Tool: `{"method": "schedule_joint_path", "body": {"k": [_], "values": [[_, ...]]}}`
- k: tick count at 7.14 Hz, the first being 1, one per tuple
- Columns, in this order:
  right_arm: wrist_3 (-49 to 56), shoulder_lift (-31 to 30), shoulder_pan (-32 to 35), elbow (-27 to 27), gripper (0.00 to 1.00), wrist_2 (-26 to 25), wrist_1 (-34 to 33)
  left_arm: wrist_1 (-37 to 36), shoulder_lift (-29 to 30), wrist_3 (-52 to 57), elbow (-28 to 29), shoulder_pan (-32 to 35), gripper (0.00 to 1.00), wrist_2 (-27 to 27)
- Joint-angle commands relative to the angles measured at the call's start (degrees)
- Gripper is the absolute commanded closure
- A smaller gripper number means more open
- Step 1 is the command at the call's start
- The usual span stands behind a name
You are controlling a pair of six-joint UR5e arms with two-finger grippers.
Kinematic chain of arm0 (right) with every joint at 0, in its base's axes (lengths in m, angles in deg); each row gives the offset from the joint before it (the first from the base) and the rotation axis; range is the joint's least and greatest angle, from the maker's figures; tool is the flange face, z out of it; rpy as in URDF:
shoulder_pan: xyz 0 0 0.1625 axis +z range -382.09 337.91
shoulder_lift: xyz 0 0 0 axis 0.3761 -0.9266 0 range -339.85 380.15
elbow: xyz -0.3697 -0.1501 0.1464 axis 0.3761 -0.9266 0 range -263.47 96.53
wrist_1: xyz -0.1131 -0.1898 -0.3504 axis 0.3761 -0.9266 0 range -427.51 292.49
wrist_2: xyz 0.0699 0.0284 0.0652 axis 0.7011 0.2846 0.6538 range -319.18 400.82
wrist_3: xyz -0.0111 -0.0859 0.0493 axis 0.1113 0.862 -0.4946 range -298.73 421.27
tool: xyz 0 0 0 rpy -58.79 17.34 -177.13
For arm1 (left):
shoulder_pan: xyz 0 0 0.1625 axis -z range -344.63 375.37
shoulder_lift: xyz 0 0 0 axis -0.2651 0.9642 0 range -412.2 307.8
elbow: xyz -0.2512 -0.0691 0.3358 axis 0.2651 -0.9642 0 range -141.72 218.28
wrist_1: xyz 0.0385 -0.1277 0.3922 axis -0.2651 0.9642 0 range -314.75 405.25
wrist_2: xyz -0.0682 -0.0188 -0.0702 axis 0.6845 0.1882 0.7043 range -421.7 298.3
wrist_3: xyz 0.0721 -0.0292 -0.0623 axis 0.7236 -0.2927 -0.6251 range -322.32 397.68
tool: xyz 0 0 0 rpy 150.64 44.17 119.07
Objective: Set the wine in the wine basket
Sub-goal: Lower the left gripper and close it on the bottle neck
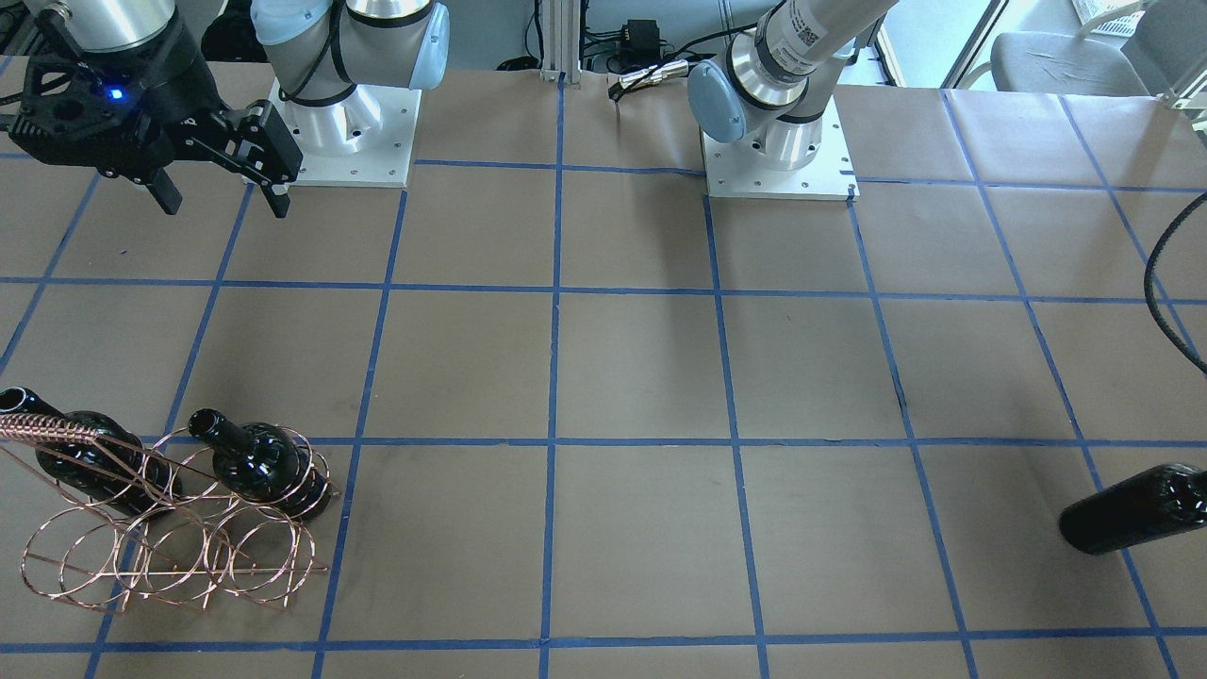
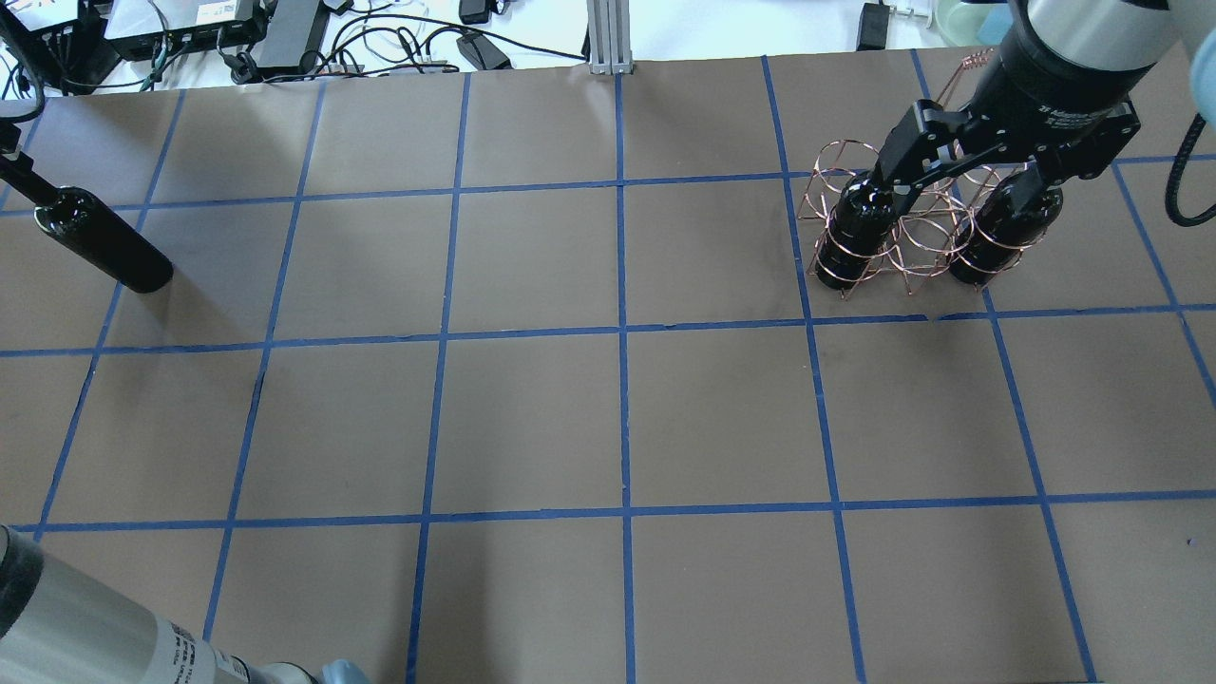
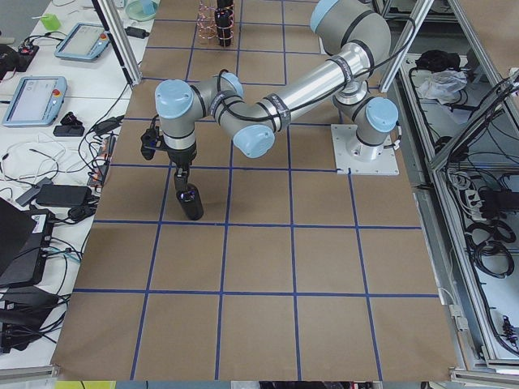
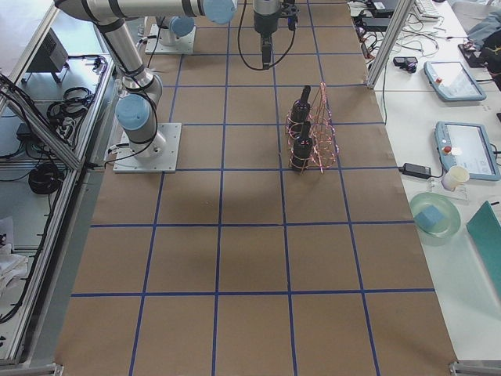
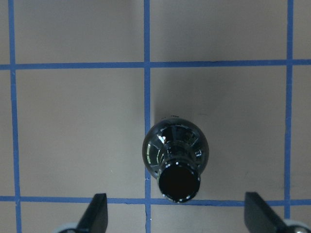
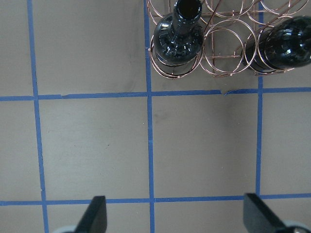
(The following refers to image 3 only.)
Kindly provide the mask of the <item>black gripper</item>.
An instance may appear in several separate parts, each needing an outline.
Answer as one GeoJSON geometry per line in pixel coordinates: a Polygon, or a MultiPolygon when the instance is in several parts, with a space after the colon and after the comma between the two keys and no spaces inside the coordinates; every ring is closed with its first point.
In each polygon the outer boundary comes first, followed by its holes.
{"type": "Polygon", "coordinates": [[[168,148],[167,154],[171,163],[176,166],[174,179],[188,182],[190,167],[197,154],[196,146],[190,146],[182,150],[168,148]]]}

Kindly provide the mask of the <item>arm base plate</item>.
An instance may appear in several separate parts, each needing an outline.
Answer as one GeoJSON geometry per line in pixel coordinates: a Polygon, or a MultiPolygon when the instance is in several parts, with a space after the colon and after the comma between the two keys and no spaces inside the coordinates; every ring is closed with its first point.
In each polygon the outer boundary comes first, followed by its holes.
{"type": "Polygon", "coordinates": [[[357,138],[356,125],[331,125],[332,145],[338,174],[396,176],[399,174],[391,136],[384,143],[367,146],[357,138]]]}

